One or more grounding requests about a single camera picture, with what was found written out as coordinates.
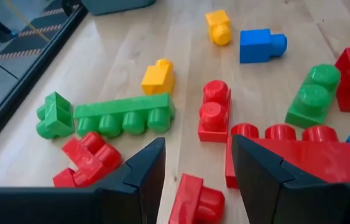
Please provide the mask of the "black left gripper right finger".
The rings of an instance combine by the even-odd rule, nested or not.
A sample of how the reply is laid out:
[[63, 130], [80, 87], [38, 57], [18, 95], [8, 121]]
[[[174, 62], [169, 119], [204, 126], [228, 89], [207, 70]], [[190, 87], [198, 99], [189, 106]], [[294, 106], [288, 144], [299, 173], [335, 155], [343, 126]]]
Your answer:
[[232, 154], [250, 223], [350, 224], [350, 182], [325, 182], [242, 135]]

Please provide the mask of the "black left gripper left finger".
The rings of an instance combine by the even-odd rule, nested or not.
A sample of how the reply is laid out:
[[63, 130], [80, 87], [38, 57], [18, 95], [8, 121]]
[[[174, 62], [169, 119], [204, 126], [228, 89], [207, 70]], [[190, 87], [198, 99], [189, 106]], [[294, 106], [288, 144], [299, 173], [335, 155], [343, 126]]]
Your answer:
[[0, 224], [156, 223], [165, 153], [156, 138], [89, 187], [0, 187]]

